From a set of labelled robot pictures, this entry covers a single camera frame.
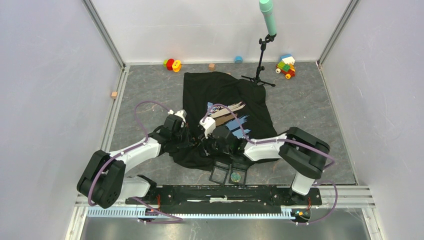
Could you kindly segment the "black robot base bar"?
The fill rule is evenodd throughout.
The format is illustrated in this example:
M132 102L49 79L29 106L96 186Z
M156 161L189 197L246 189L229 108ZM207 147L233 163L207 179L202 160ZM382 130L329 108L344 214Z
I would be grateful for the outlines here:
M141 200L167 214L278 214L323 203L316 187L301 196L284 185L153 185Z

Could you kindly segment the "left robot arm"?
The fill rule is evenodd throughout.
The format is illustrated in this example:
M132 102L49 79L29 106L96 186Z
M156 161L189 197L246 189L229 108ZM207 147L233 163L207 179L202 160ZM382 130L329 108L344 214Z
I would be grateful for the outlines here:
M163 125L127 148L110 153L95 151L76 185L77 191L88 198L90 206L104 209L130 197L139 197L145 204L153 203L157 190L151 186L152 181L143 176L125 177L125 174L147 160L188 147L191 138L185 116L184 110L169 113Z

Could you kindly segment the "black printed t-shirt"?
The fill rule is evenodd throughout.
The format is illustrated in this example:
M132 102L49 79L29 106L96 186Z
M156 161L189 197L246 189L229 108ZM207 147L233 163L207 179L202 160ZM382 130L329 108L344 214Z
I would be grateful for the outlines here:
M216 126L226 126L235 137L276 137L266 105L266 89L254 82L224 72L186 72L183 77L182 108L193 137L204 133L198 125L209 116Z

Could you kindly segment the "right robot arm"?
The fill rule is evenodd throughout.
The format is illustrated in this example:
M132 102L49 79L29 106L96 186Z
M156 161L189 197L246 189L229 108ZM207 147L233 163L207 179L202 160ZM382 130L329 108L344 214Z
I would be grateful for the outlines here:
M331 158L331 148L325 141L298 127L275 137L246 140L237 138L226 126L219 126L203 137L201 144L206 155L227 156L231 168L240 172L254 164L285 160L296 171L288 191L295 204L309 198L313 183L321 178Z

